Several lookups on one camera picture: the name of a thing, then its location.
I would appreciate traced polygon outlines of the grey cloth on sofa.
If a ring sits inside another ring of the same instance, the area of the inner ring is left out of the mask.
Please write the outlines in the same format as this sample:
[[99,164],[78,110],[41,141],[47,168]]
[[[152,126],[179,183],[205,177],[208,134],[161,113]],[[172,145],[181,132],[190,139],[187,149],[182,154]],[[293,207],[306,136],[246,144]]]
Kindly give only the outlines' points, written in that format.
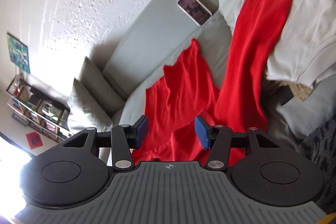
[[335,75],[322,80],[303,102],[281,104],[278,94],[264,98],[267,133],[296,149],[316,128],[335,114]]

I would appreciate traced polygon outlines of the wooden bookshelf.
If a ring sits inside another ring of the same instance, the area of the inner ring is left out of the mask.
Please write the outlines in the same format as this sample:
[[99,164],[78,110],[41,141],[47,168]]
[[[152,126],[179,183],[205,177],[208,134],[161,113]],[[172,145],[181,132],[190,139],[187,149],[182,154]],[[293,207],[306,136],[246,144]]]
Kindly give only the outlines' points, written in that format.
[[6,92],[10,96],[7,105],[22,125],[58,143],[71,136],[67,125],[70,109],[64,103],[30,85],[21,74],[15,75]]

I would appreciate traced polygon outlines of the smartphone in white case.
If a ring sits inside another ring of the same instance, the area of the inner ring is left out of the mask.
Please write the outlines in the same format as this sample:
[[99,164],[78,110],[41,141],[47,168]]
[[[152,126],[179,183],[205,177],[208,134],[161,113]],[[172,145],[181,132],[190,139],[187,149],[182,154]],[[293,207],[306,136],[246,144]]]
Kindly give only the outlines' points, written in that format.
[[213,15],[200,0],[177,0],[178,7],[198,26],[202,26]]

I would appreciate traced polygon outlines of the dark striped fabric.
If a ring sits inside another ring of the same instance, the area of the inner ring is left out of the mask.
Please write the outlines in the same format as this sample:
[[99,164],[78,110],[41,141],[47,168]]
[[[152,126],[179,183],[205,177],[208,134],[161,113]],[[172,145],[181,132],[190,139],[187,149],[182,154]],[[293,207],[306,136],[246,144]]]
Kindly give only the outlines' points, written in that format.
[[323,174],[323,187],[316,204],[327,214],[335,212],[335,117],[316,128],[297,152],[316,164]]

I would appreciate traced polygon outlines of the grey-green pillow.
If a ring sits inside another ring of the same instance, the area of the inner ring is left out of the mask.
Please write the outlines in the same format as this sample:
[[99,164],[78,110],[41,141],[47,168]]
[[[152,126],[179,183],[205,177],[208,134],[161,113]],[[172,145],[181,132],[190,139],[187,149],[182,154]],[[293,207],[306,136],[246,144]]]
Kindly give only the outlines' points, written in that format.
[[67,126],[72,134],[87,127],[95,127],[98,132],[111,129],[111,118],[77,79],[73,79],[72,92],[67,104],[70,107]]
[[96,65],[85,57],[78,80],[108,115],[122,108],[124,101],[104,79]]

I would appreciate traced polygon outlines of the red long-sleeve garment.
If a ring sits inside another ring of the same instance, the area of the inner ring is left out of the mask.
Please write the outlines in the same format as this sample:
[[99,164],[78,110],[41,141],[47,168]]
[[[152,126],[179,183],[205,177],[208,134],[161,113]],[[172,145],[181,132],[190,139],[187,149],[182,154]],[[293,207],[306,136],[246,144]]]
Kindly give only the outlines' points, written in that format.
[[209,151],[194,131],[201,115],[211,124],[236,132],[267,128],[261,106],[261,82],[268,56],[279,41],[293,0],[245,0],[236,21],[221,87],[214,84],[197,40],[146,90],[149,131],[132,153],[135,163],[192,161],[205,163]]

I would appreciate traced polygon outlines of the grey-green round sofa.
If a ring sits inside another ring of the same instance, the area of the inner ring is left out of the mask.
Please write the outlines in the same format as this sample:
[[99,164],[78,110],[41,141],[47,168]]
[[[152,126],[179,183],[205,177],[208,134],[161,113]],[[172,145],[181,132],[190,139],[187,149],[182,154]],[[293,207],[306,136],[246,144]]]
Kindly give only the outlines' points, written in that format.
[[175,64],[191,39],[197,39],[215,85],[222,84],[237,0],[202,1],[215,13],[201,27],[177,6],[177,0],[151,0],[127,30],[102,72],[126,102],[113,115],[115,124],[133,123],[144,114],[147,90],[161,80],[164,66]]

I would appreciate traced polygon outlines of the front grey-green pillow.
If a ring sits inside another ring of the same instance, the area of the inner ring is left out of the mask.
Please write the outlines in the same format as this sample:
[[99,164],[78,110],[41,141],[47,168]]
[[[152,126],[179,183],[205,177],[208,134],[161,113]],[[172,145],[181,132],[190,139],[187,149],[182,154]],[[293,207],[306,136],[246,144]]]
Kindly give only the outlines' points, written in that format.
[[67,104],[70,107],[67,126],[72,134],[87,127],[95,127],[98,132],[111,129],[111,118],[77,79],[73,79],[72,92]]

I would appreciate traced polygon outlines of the teal wall picture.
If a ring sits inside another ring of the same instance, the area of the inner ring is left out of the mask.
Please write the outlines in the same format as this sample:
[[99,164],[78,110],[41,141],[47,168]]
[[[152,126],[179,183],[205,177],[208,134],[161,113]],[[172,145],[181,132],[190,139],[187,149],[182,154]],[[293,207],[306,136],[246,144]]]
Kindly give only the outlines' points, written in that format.
[[30,74],[29,49],[15,36],[7,33],[7,46],[10,61],[25,73]]

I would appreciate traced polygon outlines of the red diamond wall decoration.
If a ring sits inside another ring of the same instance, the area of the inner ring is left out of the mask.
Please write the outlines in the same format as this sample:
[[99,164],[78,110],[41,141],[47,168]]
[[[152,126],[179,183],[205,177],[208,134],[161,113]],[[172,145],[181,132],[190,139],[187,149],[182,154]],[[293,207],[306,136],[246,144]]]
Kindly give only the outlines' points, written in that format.
[[36,149],[43,146],[41,136],[37,132],[26,134],[26,139],[30,149]]

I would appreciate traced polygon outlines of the white cloth garment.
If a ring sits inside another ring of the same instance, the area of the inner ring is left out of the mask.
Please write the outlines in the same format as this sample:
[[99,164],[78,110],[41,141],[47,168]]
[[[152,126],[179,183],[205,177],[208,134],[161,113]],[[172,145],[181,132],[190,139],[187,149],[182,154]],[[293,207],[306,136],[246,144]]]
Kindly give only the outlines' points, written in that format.
[[335,0],[238,0],[230,65],[309,89],[335,73]]

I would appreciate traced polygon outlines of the rear grey-green pillow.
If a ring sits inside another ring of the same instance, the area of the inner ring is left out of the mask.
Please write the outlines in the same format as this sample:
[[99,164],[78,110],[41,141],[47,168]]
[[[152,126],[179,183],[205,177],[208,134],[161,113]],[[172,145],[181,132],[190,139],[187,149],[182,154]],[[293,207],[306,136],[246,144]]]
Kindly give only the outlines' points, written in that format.
[[78,80],[108,115],[122,108],[124,101],[104,79],[96,65],[85,57]]

